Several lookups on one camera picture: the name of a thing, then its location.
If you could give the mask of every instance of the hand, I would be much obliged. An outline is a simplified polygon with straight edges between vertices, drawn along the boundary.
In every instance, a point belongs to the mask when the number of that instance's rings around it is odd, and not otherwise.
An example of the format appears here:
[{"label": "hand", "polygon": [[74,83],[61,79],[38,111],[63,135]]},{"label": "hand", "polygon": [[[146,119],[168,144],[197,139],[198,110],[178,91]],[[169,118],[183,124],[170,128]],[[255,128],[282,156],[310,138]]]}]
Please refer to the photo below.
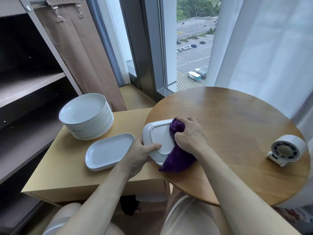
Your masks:
[{"label": "hand", "polygon": [[177,145],[195,157],[198,151],[208,146],[207,139],[202,131],[202,127],[195,118],[176,118],[179,122],[185,124],[185,130],[182,133],[175,134],[175,141]]},{"label": "hand", "polygon": [[123,170],[126,170],[127,173],[130,174],[130,178],[134,177],[141,171],[149,154],[153,151],[159,150],[161,147],[161,143],[143,145],[142,135],[140,135],[133,141],[126,155],[118,164],[123,167]]}]

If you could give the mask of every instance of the forearm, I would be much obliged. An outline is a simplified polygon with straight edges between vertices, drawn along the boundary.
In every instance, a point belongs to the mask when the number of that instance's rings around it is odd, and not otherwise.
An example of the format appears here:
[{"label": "forearm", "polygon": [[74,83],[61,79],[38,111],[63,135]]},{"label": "forearm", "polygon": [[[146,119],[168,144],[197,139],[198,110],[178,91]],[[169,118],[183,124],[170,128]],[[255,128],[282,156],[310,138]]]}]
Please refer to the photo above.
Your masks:
[{"label": "forearm", "polygon": [[57,235],[104,235],[128,179],[129,173],[116,165]]},{"label": "forearm", "polygon": [[196,157],[234,234],[299,234],[254,193],[210,147],[200,149]]}]

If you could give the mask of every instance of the stack of white plates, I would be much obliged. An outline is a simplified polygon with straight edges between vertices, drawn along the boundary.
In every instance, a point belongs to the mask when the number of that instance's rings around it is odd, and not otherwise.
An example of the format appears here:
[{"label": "stack of white plates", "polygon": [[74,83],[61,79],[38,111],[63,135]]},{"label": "stack of white plates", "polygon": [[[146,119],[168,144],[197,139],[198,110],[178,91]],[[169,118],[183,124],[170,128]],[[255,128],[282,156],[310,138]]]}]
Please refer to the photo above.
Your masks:
[{"label": "stack of white plates", "polygon": [[68,102],[60,111],[59,119],[75,138],[91,140],[111,128],[114,116],[103,95],[90,93]]}]

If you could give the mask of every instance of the brown curtain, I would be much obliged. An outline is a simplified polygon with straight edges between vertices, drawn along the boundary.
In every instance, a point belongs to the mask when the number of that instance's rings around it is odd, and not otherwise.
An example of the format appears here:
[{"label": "brown curtain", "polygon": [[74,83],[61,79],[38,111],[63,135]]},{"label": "brown curtain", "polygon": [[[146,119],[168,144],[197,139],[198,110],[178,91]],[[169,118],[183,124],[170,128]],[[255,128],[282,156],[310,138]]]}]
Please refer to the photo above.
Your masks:
[{"label": "brown curtain", "polygon": [[80,7],[84,18],[80,18],[76,0],[72,4],[60,1],[53,3],[58,4],[63,22],[57,22],[51,6],[35,9],[35,13],[81,91],[104,95],[112,111],[127,110],[86,1],[81,0]]}]

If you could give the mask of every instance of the truck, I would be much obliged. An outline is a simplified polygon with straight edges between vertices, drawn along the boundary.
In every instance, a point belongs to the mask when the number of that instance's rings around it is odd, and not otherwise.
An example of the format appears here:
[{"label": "truck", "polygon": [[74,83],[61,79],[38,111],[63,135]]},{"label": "truck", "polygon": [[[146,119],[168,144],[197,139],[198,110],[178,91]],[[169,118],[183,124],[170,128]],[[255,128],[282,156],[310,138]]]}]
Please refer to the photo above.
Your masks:
[{"label": "truck", "polygon": [[193,72],[198,73],[199,75],[201,75],[201,79],[206,79],[207,78],[207,72],[203,71],[200,68],[196,68],[195,70],[193,70]]},{"label": "truck", "polygon": [[187,73],[187,77],[190,77],[191,79],[194,79],[195,81],[201,80],[201,75],[198,73],[195,73],[193,71]]}]

